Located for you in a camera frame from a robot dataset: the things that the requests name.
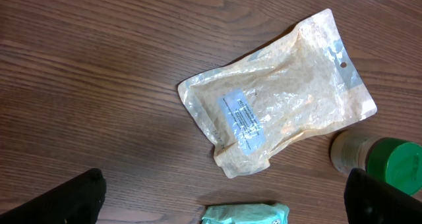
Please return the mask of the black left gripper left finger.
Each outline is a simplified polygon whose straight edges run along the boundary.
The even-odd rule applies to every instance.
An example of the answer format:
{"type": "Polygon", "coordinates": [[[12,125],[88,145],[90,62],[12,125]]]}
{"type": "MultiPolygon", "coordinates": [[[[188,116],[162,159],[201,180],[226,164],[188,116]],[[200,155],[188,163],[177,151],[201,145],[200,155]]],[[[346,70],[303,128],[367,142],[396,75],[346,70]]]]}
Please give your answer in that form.
{"type": "Polygon", "coordinates": [[[102,171],[93,168],[1,214],[1,224],[96,224],[106,189],[102,171]]]}

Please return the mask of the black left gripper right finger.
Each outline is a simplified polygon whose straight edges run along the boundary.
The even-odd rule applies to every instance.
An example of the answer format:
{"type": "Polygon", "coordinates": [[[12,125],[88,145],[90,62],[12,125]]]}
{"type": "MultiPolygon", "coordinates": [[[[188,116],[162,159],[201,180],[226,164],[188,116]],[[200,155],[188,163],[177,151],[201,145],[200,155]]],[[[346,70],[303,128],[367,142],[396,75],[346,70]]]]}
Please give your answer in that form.
{"type": "Polygon", "coordinates": [[[349,224],[421,224],[419,200],[360,168],[347,178],[344,204],[349,224]]]}

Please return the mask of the green lid jar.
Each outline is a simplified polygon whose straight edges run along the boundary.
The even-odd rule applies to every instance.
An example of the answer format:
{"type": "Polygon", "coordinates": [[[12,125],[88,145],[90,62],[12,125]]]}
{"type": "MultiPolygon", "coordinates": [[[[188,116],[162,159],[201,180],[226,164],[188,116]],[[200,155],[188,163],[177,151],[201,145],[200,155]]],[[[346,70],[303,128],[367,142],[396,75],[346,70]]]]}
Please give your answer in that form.
{"type": "Polygon", "coordinates": [[[330,159],[346,175],[360,168],[406,194],[421,190],[421,145],[415,142],[347,130],[334,139],[330,159]]]}

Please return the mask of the light blue wipes pack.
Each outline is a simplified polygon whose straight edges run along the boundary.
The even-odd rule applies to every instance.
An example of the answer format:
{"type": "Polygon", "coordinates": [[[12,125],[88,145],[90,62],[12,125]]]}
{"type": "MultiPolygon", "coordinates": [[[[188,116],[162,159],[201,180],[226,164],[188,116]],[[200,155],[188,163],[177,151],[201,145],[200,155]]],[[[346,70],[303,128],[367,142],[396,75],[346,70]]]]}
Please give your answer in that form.
{"type": "Polygon", "coordinates": [[[233,204],[210,206],[202,216],[202,224],[287,224],[286,205],[233,204]]]}

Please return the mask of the beige pouch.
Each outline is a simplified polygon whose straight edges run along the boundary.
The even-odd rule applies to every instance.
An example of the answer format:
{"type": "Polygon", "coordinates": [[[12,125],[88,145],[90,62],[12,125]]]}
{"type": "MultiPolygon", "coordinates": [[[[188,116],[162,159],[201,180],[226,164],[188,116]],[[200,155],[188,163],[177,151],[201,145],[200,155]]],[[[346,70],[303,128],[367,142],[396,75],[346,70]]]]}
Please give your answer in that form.
{"type": "Polygon", "coordinates": [[[377,112],[330,9],[254,53],[178,85],[181,102],[214,145],[228,178],[268,168],[288,145],[377,112]]]}

